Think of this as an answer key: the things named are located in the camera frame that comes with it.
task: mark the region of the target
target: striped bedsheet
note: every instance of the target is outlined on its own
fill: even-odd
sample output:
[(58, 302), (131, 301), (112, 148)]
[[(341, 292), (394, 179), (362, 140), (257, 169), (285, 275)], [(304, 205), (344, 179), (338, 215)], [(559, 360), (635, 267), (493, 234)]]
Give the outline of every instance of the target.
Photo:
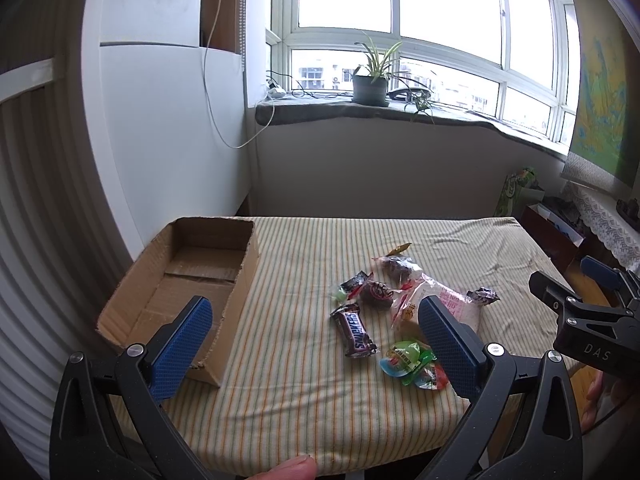
[[(395, 338), (388, 314), (362, 319), (382, 352), (344, 357), (329, 318), (332, 288), (403, 242), (425, 272), (460, 292), (494, 288), (479, 336), (514, 354), (541, 356), (554, 314), (530, 293), (544, 270), (566, 283), (513, 218), (470, 221), (256, 218), (260, 261), (223, 386), (185, 380), (165, 404), (205, 466), (249, 476), (310, 454), (319, 474), (369, 468), (441, 446), (466, 410), (450, 385), (404, 387), (382, 373)], [(115, 403), (125, 434), (134, 431)]]

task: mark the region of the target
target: candy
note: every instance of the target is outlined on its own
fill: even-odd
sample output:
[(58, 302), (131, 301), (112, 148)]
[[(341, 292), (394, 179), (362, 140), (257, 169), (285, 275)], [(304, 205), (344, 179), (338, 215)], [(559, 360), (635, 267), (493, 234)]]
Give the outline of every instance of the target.
[(400, 285), (404, 285), (410, 280), (415, 280), (422, 274), (422, 268), (410, 257), (402, 254), (410, 245), (411, 243), (399, 245), (389, 251), (386, 256), (373, 258), (375, 262), (382, 264), (383, 270)]
[(474, 290), (473, 292), (470, 290), (466, 295), (479, 306), (489, 305), (494, 301), (500, 300), (498, 293), (495, 290), (492, 288), (486, 288), (485, 286), (481, 286), (478, 290)]
[(380, 359), (380, 368), (391, 377), (402, 377), (404, 386), (415, 384), (422, 390), (441, 390), (449, 382), (431, 348), (417, 341), (395, 343)]
[(404, 377), (420, 364), (420, 345), (415, 341), (399, 341), (380, 359), (380, 368), (391, 377)]
[(355, 276), (338, 286), (338, 289), (333, 294), (334, 299), (339, 304), (345, 303), (352, 297), (354, 291), (358, 290), (370, 277), (371, 274), (367, 274), (364, 270), (361, 270)]
[(347, 351), (346, 357), (359, 358), (377, 354), (380, 350), (367, 334), (360, 319), (360, 307), (357, 303), (349, 303), (336, 308), (332, 319), (338, 325)]
[(384, 283), (366, 281), (358, 291), (358, 304), (373, 308), (390, 308), (394, 302), (394, 292)]

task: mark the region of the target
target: cardboard box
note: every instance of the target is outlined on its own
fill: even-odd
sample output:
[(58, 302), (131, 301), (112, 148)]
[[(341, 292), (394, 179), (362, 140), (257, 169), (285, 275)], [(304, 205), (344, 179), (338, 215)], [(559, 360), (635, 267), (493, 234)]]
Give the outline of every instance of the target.
[(119, 349), (147, 343), (192, 296), (204, 296), (213, 324), (187, 375), (220, 386), (257, 263), (253, 222), (177, 219), (126, 273), (98, 318), (98, 332)]
[(526, 207), (520, 224), (551, 258), (561, 274), (574, 260), (584, 240), (580, 233), (542, 204)]

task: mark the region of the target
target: window frame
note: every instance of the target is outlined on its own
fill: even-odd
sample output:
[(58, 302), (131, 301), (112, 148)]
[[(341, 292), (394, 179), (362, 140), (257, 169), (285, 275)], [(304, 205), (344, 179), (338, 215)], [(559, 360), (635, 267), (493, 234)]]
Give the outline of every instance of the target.
[[(266, 30), (266, 42), (271, 48), (271, 67), (284, 74), (291, 70), (291, 52), (293, 50), (342, 50), (362, 52), (354, 45), (362, 41), (362, 32), (352, 28), (300, 27), (298, 25), (298, 0), (271, 0), (271, 29)], [(509, 0), (500, 0), (502, 56), (497, 64), (481, 57), (431, 43), (426, 40), (405, 38), (400, 35), (400, 0), (391, 0), (391, 32), (366, 30), (380, 49), (391, 47), (402, 41), (401, 49), (394, 56), (393, 70), (399, 70), (400, 58), (406, 57), (419, 61), (440, 64), (448, 68), (480, 76), (498, 83), (498, 104), (496, 120), (503, 122), (504, 104), (507, 88), (513, 88), (530, 96), (551, 108), (545, 137), (559, 142), (562, 133), (564, 113), (576, 113), (566, 105), (568, 89), (568, 33), (566, 28), (565, 5), (573, 5), (572, 0), (549, 0), (553, 28), (554, 63), (552, 87), (544, 85), (510, 68), (511, 23)], [(281, 77), (279, 82), (286, 89), (292, 89), (290, 79)], [(397, 81), (391, 82), (391, 89), (397, 88)], [(523, 133), (533, 135), (528, 130)]]

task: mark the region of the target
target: windowsill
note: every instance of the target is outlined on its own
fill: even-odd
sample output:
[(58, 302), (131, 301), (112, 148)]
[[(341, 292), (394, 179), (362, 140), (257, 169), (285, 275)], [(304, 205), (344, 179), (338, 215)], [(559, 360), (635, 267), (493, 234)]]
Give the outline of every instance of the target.
[(272, 102), (263, 101), (255, 107), (255, 121), (264, 126), (269, 122), (273, 111), (271, 126), (283, 124), (299, 124), (312, 121), (322, 121), (341, 117), (351, 117), (360, 119), (387, 119), (392, 121), (413, 121), (415, 123), (434, 124), (436, 126), (480, 126), (489, 130), (494, 130), (507, 137), (532, 146), (538, 150), (548, 153), (555, 158), (566, 160), (569, 148), (557, 142), (551, 142), (546, 137), (538, 137), (534, 134), (527, 134), (507, 126), (496, 120), (491, 120), (481, 114), (471, 110), (460, 110), (449, 108), (443, 105), (434, 105), (433, 119), (431, 115), (424, 113), (415, 114), (415, 107), (409, 105), (404, 110), (406, 103), (396, 101), (391, 102), (388, 108), (364, 106), (351, 102), (351, 97), (337, 98), (312, 98), (308, 96), (293, 97), (287, 95), (283, 99)]

